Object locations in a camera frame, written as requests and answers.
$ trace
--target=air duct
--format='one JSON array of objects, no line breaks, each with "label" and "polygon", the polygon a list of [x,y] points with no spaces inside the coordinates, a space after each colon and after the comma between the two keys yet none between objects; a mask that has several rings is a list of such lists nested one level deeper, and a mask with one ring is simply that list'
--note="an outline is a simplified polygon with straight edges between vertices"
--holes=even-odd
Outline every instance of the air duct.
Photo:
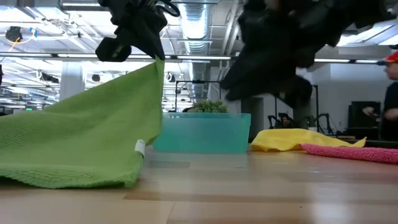
[{"label": "air duct", "polygon": [[[193,39],[194,41],[186,41],[185,49],[188,55],[207,55],[209,54],[210,44],[208,42],[200,42],[200,39],[209,38],[210,26],[210,7],[207,4],[179,4],[178,8],[181,12],[181,27],[185,39]],[[209,80],[210,73],[207,71],[206,63],[190,63],[191,80]],[[197,100],[205,98],[206,94],[203,88],[208,85],[192,85],[193,97]]]}]

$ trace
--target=pillar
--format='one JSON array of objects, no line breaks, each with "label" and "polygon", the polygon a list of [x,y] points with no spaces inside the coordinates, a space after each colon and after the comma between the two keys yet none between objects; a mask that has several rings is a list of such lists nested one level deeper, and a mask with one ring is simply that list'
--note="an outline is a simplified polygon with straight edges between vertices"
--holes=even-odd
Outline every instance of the pillar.
[{"label": "pillar", "polygon": [[64,62],[62,66],[60,100],[83,92],[86,88],[86,72],[83,62]]}]

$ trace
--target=green plant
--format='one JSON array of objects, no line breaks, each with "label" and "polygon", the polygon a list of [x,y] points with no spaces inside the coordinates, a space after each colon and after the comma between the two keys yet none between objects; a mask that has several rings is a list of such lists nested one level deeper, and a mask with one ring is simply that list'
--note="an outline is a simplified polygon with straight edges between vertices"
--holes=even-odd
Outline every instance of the green plant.
[{"label": "green plant", "polygon": [[193,104],[193,113],[227,113],[228,109],[222,101],[202,101]]}]

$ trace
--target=yellow cloth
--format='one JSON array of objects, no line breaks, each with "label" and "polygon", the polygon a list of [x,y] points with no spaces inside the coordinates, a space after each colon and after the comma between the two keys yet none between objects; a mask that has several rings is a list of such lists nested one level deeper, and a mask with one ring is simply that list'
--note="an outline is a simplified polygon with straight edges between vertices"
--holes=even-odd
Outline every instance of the yellow cloth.
[{"label": "yellow cloth", "polygon": [[365,142],[366,138],[355,144],[350,144],[306,129],[271,129],[261,131],[253,140],[251,147],[254,150],[267,152],[270,149],[278,151],[298,150],[301,149],[301,144],[363,147]]}]

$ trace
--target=black metal frame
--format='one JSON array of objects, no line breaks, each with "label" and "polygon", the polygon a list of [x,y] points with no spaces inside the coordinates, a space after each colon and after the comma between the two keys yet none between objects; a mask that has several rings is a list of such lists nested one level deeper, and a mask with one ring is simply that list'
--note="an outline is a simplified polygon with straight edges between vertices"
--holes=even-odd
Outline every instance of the black metal frame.
[{"label": "black metal frame", "polygon": [[[313,88],[315,88],[315,108],[316,108],[316,118],[319,116],[319,97],[318,97],[318,85],[312,85]],[[274,96],[275,98],[275,117],[278,117],[278,101],[277,101],[277,97]],[[319,125],[319,121],[317,121],[317,131],[320,130],[320,125]]]},{"label": "black metal frame", "polygon": [[219,98],[221,100],[221,86],[219,81],[201,81],[201,80],[194,80],[194,81],[175,81],[175,110],[177,111],[177,96],[178,96],[178,84],[179,83],[192,83],[192,84],[206,84],[206,83],[218,83],[219,86]]}]

